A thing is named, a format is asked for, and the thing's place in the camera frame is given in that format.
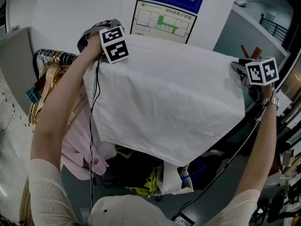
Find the black waist device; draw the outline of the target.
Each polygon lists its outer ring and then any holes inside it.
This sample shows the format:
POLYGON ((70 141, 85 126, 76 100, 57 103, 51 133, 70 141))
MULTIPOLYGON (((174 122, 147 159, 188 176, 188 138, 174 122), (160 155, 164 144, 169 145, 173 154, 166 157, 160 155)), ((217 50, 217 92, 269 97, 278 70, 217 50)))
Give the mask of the black waist device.
POLYGON ((192 221, 190 218, 188 218, 181 212, 173 216, 171 220, 179 224, 180 226, 193 226, 195 224, 194 221, 192 221))

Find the person's left forearm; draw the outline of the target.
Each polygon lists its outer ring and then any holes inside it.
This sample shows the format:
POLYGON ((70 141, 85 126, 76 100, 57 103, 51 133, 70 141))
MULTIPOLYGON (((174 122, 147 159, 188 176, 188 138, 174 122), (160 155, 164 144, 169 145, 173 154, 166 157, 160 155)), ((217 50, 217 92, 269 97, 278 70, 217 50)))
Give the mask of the person's left forearm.
POLYGON ((46 99, 32 138, 32 160, 42 159, 57 169, 60 168, 62 142, 73 107, 74 96, 77 94, 87 68, 99 57, 86 50, 81 52, 46 99))

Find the silver wristwatch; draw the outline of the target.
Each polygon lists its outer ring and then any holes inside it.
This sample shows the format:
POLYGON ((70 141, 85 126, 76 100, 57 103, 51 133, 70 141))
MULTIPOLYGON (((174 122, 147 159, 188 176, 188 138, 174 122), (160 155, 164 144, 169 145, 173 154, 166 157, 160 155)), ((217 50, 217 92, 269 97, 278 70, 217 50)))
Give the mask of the silver wristwatch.
POLYGON ((262 105, 267 106, 269 104, 276 105, 277 110, 279 109, 279 98, 278 97, 271 97, 271 98, 266 98, 263 100, 262 105))

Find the framed floor plan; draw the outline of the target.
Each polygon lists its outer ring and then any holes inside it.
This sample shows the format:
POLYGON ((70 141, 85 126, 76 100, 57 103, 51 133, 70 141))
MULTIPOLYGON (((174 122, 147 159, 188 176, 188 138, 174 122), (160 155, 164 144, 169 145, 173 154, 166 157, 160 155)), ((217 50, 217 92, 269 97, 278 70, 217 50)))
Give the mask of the framed floor plan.
POLYGON ((186 44, 196 15, 151 1, 137 0, 130 34, 186 44))

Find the person's right hand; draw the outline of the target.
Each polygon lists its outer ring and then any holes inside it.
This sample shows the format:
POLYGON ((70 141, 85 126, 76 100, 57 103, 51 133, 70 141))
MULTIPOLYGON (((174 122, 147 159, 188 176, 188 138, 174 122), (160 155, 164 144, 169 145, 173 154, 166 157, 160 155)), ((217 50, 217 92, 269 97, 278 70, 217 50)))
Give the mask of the person's right hand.
POLYGON ((262 101, 270 100, 275 95, 273 83, 261 87, 262 101))

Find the teal clip hanger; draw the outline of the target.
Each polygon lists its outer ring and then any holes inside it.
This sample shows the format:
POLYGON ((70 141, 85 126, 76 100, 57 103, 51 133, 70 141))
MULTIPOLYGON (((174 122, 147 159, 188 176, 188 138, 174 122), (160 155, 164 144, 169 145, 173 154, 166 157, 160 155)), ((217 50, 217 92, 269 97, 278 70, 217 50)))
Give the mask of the teal clip hanger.
POLYGON ((26 98, 31 101, 32 104, 35 104, 41 99, 41 94, 36 86, 33 86, 29 90, 26 91, 26 98))

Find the row of wooden hangers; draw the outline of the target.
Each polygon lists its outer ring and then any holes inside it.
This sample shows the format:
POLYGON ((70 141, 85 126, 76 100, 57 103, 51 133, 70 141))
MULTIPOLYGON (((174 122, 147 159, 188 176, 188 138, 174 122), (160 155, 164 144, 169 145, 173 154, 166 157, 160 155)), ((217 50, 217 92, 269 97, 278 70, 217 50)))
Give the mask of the row of wooden hangers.
POLYGON ((31 103, 28 114, 30 124, 36 124, 46 99, 77 57, 73 53, 51 49, 40 49, 34 53, 32 63, 37 77, 34 86, 39 90, 41 99, 35 104, 31 103))

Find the red wooden coat stand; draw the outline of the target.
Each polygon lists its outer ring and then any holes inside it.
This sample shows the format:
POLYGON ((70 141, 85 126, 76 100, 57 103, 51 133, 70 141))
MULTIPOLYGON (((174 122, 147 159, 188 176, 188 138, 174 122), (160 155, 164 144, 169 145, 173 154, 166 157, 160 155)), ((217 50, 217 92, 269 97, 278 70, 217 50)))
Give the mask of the red wooden coat stand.
POLYGON ((244 47, 244 45, 241 45, 241 49, 243 51, 243 54, 244 54, 245 58, 250 58, 250 59, 257 60, 258 58, 261 57, 262 50, 259 47, 256 47, 255 50, 253 51, 253 53, 250 56, 247 53, 247 50, 244 47))

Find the person's left hand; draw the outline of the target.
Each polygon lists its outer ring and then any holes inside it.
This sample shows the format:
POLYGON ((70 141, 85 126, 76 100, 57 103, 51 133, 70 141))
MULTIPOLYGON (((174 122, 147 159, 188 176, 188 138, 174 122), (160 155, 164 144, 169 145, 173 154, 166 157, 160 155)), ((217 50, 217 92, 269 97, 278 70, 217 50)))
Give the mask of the person's left hand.
POLYGON ((91 61, 97 60, 103 54, 101 39, 98 32, 93 32, 89 35, 85 53, 91 61))

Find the white cloth sheet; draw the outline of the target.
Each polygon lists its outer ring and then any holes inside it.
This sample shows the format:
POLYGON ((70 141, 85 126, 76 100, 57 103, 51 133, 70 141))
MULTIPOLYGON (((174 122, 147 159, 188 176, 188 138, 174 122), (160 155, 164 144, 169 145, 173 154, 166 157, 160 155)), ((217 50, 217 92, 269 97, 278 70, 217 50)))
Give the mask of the white cloth sheet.
POLYGON ((182 167, 245 116, 234 57, 173 41, 126 35, 129 57, 97 62, 84 75, 102 141, 182 167))

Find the pink hanging garment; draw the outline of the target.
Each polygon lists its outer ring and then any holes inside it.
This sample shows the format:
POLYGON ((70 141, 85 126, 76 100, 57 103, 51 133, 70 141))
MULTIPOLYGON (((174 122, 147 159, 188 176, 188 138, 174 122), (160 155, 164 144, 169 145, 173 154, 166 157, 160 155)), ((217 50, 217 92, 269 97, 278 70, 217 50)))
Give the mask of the pink hanging garment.
POLYGON ((79 180, 88 180, 90 163, 92 171, 101 176, 109 166, 106 161, 116 154, 114 144, 99 138, 95 122, 90 119, 90 104, 85 86, 82 85, 63 139, 61 166, 64 165, 79 180))

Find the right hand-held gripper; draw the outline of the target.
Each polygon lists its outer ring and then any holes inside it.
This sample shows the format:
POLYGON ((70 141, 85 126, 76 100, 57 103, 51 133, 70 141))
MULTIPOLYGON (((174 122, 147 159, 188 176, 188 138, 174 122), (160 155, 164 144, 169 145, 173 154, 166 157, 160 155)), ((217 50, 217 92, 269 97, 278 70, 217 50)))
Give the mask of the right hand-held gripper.
POLYGON ((264 57, 259 60, 239 59, 232 61, 231 67, 240 75, 242 85, 248 88, 250 98, 259 103, 263 86, 279 80, 278 68, 274 57, 264 57))

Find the black metal railing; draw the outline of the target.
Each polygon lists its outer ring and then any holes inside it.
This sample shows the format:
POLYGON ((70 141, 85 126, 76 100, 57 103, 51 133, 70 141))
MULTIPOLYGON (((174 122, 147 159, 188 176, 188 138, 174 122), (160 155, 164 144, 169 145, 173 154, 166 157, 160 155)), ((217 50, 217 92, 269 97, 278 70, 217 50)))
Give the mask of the black metal railing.
POLYGON ((264 18, 264 14, 261 14, 259 24, 276 39, 281 42, 285 41, 288 30, 283 26, 264 18))

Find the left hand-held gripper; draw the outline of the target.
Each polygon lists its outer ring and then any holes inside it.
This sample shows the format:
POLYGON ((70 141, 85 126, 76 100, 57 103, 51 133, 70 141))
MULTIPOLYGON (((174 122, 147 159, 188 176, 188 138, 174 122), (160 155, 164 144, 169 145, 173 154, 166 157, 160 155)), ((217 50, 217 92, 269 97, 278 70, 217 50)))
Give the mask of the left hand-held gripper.
POLYGON ((96 32, 100 34, 101 45, 108 63, 113 64, 129 57, 125 33, 121 22, 117 19, 102 21, 84 31, 77 43, 79 52, 87 46, 89 35, 96 32))

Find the person's white knit sweater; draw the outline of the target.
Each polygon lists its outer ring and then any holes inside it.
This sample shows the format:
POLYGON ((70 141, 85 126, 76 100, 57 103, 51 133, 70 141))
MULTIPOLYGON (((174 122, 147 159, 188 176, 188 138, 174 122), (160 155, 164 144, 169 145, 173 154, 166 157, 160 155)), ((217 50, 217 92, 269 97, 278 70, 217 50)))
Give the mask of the person's white knit sweater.
MULTIPOLYGON (((35 226, 75 226, 77 219, 63 188, 59 170, 48 161, 30 161, 29 190, 35 226)), ((260 192, 247 190, 204 226, 248 226, 260 192)), ((136 195, 99 199, 87 218, 88 226, 177 226, 160 208, 136 195)))

